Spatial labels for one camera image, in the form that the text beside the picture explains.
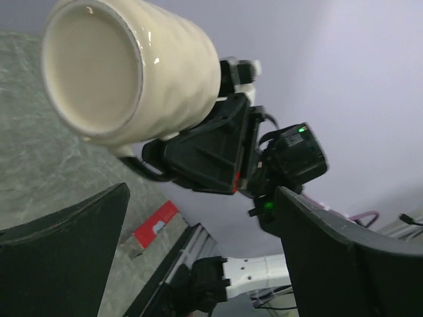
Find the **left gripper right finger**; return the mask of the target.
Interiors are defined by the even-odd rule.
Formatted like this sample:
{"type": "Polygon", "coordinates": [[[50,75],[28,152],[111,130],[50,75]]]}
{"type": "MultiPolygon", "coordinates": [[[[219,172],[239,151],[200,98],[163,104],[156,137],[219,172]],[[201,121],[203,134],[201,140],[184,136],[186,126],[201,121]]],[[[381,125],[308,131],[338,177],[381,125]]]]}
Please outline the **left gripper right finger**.
{"type": "Polygon", "coordinates": [[[274,214],[300,316],[422,315],[422,245],[360,227],[285,188],[274,214]]]}

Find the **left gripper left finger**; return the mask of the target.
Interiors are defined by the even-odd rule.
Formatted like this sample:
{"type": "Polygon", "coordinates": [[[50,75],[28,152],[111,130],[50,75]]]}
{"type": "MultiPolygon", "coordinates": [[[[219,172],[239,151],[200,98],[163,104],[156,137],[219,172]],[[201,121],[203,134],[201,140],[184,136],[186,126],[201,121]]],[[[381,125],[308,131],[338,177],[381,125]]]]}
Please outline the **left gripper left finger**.
{"type": "Polygon", "coordinates": [[[1,230],[1,315],[96,316],[128,202],[116,184],[1,230]]]}

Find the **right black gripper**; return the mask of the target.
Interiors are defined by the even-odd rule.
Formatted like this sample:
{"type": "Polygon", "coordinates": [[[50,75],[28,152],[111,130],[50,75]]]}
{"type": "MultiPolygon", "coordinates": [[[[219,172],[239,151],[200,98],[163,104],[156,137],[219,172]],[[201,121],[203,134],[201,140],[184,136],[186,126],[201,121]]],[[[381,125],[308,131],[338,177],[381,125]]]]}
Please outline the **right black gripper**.
{"type": "Polygon", "coordinates": [[[215,104],[202,124],[169,139],[146,143],[142,159],[174,176],[173,182],[195,192],[247,198],[270,195],[274,179],[260,146],[276,138],[277,119],[243,93],[215,104]],[[259,136],[260,125],[274,129],[259,136]]]}

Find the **cream mug black handle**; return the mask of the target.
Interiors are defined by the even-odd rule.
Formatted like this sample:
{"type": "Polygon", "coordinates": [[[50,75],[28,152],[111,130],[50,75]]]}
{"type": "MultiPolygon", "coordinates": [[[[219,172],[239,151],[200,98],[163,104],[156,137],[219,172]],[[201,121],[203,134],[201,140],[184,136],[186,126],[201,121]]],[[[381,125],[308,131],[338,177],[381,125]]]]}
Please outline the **cream mug black handle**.
{"type": "Polygon", "coordinates": [[[147,1],[59,1],[46,21],[40,66],[60,120],[156,182],[132,144],[198,125],[217,100],[221,69],[207,34],[147,1]]]}

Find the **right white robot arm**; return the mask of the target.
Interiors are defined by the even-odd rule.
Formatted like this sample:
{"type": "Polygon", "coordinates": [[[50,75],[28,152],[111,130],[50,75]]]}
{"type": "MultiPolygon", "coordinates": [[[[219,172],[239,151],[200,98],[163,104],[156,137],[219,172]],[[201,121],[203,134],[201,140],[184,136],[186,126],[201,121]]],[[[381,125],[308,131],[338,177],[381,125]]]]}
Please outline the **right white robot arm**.
{"type": "MultiPolygon", "coordinates": [[[[259,135],[270,115],[251,106],[242,93],[230,94],[207,118],[167,141],[148,142],[143,160],[157,169],[153,179],[210,194],[242,193],[260,226],[277,235],[275,193],[285,187],[299,194],[304,184],[328,169],[323,150],[306,123],[259,135]]],[[[143,316],[211,314],[218,303],[255,290],[291,288],[283,255],[259,258],[212,256],[192,264],[179,258],[157,289],[143,316]]]]}

